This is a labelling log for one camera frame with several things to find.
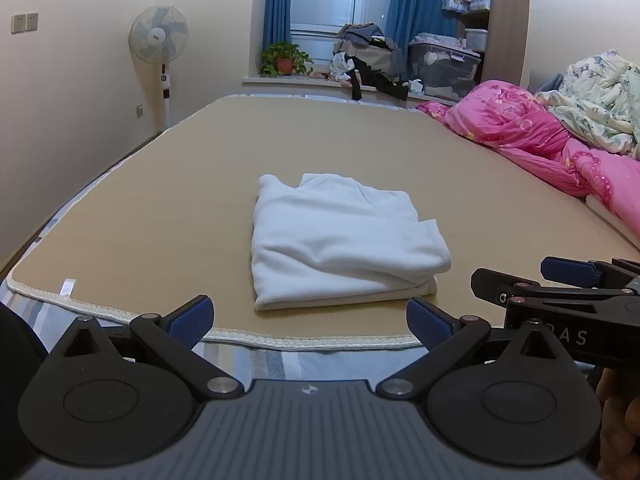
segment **green plant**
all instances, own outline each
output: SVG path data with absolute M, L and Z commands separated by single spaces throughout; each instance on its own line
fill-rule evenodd
M 262 61 L 260 73 L 276 76 L 278 72 L 278 59 L 292 59 L 293 70 L 299 74 L 311 74 L 313 69 L 306 70 L 305 63 L 313 63 L 309 59 L 309 54 L 298 49 L 299 45 L 287 43 L 287 41 L 279 41 L 271 43 L 267 50 L 262 51 L 260 60 Z

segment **bedding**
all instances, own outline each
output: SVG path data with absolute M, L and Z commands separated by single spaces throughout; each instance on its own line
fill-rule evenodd
M 351 102 L 220 99 L 75 201 L 12 270 L 8 286 L 116 321 L 150 310 L 165 314 L 207 294 L 216 322 L 206 339 L 223 343 L 293 350 L 416 346 L 403 300 L 254 311 L 250 240 L 258 177 L 276 174 L 292 185 L 309 171 L 404 190 L 420 219 L 435 218 L 452 268 L 438 277 L 430 300 L 456 317 L 502 322 L 504 311 L 477 300 L 468 287 L 478 267 L 535 278 L 549 254 L 638 257 L 582 204 L 428 123 L 420 113 Z M 554 229 L 539 222 L 545 214 Z M 69 298 L 60 294 L 67 278 L 76 280 Z
M 525 89 L 486 81 L 451 108 L 418 108 L 567 194 L 597 197 L 640 237 L 640 162 L 586 146 Z
M 558 90 L 536 98 L 588 145 L 640 157 L 640 69 L 615 50 L 572 64 Z

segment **fan base pole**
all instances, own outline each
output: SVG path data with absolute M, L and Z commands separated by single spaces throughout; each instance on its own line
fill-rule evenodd
M 164 129 L 168 130 L 171 127 L 171 112 L 169 108 L 169 98 L 165 97 L 162 99 L 164 103 Z

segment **plastic storage box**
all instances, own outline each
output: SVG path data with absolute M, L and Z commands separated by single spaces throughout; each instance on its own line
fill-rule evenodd
M 484 52 L 488 34 L 489 31 L 485 28 L 468 28 L 466 30 L 466 47 L 477 52 Z
M 480 55 L 461 48 L 430 43 L 409 44 L 409 79 L 419 79 L 425 94 L 460 100 L 476 83 Z

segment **standing fan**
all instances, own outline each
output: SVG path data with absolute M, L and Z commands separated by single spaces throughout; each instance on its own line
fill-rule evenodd
M 147 63 L 162 64 L 160 81 L 165 130 L 171 126 L 168 64 L 183 53 L 188 37 L 186 18 L 178 9 L 170 6 L 154 6 L 143 10 L 134 20 L 129 33 L 129 48 L 136 56 Z

